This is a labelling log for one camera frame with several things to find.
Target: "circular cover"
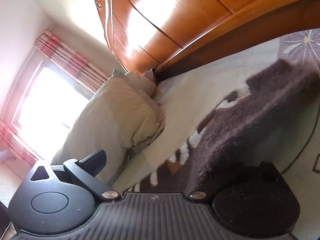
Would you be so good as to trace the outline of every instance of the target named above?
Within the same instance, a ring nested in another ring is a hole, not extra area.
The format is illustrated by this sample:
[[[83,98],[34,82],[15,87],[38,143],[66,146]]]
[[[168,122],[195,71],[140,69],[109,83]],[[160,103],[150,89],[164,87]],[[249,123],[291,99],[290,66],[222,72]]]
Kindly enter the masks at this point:
[[[35,211],[42,214],[51,214],[61,211],[68,205],[69,199],[58,192],[46,192],[39,194],[31,201]]]
[[[213,200],[219,219],[235,233],[250,237],[272,237],[293,229],[300,213],[294,195],[278,183],[233,185]]]

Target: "pink striped curtain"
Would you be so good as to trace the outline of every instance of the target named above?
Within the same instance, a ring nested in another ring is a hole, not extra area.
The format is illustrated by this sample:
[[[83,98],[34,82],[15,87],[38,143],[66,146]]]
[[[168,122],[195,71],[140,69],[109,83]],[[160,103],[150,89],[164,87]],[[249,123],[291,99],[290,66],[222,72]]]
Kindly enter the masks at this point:
[[[16,136],[4,122],[0,122],[0,142],[17,158],[33,166],[41,158]]]
[[[44,31],[35,47],[93,92],[108,79],[103,71],[52,32]]]

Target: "sunlight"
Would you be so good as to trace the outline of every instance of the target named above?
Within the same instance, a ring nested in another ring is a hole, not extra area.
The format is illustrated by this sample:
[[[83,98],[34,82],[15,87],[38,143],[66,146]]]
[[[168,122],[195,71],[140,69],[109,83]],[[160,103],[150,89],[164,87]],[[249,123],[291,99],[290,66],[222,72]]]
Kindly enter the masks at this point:
[[[158,28],[167,21],[170,17],[176,0],[140,0],[136,7],[143,14],[147,12],[148,20]],[[131,55],[133,49],[138,49],[139,46],[145,46],[157,29],[150,24],[145,18],[135,9],[132,9],[128,23],[128,41],[129,47],[126,48],[127,56]]]
[[[67,81],[44,68],[21,108],[18,123],[24,141],[50,160],[87,103]]]

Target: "flower pattern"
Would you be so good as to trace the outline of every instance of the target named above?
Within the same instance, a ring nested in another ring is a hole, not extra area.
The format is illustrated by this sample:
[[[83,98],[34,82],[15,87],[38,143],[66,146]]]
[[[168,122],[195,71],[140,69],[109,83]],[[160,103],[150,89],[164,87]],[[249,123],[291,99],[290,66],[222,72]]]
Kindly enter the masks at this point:
[[[282,36],[278,56],[292,63],[320,64],[320,29]]]

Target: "window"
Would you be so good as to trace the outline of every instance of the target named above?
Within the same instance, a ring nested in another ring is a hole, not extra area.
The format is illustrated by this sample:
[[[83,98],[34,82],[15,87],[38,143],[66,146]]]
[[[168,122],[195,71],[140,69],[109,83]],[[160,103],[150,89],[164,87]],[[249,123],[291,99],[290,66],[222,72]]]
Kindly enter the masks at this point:
[[[92,96],[92,91],[35,51],[13,90],[4,121],[34,152],[50,160]]]

